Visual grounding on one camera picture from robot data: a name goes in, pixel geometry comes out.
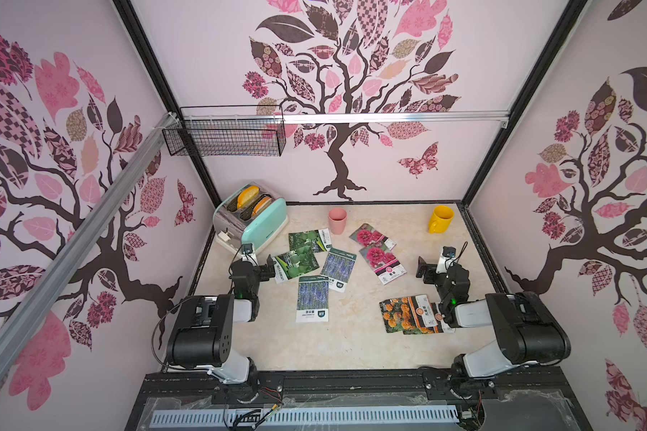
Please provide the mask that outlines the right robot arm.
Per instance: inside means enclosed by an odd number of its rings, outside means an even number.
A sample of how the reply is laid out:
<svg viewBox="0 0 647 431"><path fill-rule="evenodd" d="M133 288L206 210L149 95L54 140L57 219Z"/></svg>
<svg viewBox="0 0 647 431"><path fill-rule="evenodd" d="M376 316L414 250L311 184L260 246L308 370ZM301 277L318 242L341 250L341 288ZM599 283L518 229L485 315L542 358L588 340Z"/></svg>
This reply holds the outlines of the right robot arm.
<svg viewBox="0 0 647 431"><path fill-rule="evenodd" d="M437 264L418 258L416 276L436 288L444 329L494 330L494 341L455 357L448 377L454 396L469 399L497 375L523 366L555 366L571 354L569 337L539 295L492 293L471 301L469 271L456 258L442 257Z"/></svg>

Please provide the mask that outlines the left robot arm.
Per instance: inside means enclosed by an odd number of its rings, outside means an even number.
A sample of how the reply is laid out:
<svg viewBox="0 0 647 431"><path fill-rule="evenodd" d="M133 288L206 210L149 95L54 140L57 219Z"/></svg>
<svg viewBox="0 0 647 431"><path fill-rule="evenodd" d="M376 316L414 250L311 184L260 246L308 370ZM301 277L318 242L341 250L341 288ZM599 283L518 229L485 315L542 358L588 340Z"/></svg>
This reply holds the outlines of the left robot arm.
<svg viewBox="0 0 647 431"><path fill-rule="evenodd" d="M234 386L236 402L254 402L259 396L258 370L253 359L232 348L233 329L237 323L257 319L260 285L275 277L271 257L263 265L248 258L233 261L228 271L229 293L189 296L167 312L177 317L165 357L159 357L158 347L151 347L156 362L171 371L205 373L225 389Z"/></svg>

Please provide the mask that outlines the lavender seed packet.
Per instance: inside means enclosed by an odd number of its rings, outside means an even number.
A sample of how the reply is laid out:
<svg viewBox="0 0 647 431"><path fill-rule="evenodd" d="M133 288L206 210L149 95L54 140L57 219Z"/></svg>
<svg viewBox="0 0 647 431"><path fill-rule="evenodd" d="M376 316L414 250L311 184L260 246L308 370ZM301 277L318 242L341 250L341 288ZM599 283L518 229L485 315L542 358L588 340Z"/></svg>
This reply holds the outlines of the lavender seed packet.
<svg viewBox="0 0 647 431"><path fill-rule="evenodd" d="M296 323L328 323L329 281L326 276L298 280Z"/></svg>
<svg viewBox="0 0 647 431"><path fill-rule="evenodd" d="M356 255L336 248L328 251L321 276L328 280L328 287L339 293L344 293L356 263Z"/></svg>

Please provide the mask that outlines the green gourd packet front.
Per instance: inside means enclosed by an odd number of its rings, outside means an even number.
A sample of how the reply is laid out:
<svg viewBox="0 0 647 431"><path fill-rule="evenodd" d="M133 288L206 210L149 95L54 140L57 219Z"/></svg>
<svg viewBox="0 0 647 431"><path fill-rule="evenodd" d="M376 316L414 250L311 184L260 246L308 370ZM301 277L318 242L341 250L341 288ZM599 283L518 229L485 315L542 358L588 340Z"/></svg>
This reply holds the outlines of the green gourd packet front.
<svg viewBox="0 0 647 431"><path fill-rule="evenodd" d="M312 247L305 245L274 257L275 279L278 284L299 278L319 269Z"/></svg>

